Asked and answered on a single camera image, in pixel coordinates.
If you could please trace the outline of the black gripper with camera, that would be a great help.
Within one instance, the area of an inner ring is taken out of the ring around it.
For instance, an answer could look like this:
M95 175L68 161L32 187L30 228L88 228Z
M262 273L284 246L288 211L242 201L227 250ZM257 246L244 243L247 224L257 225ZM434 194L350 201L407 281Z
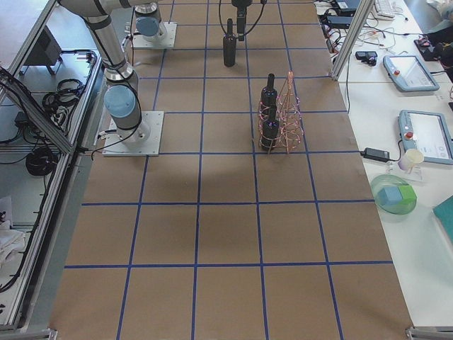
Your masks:
M252 0L232 0L231 4L236 8L236 28L238 32L238 40L244 41L247 9L252 4Z

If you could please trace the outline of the robot arm over wine rack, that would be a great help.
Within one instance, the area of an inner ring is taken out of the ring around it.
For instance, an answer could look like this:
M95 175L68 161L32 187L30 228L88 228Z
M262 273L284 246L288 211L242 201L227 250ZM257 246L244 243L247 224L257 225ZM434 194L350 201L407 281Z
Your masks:
M142 7L151 10L152 1L60 1L66 10L83 19L102 57L108 90L104 106L113 119L121 142L135 144L145 141L150 127L143 121L138 99L138 78L126 60L117 38L110 14L115 9Z

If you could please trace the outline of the robot arm carrying bottle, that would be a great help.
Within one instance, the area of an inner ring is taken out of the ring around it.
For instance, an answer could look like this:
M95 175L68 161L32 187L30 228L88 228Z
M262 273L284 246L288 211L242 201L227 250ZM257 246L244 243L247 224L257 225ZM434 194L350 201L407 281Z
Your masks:
M236 8L236 29L240 41L244 41L245 37L259 21L258 18L251 29L246 31L247 10L252 3L252 1L231 1L231 5ZM135 29L139 35L143 35L147 39L165 36L166 28L162 22L157 1L135 6L134 14Z

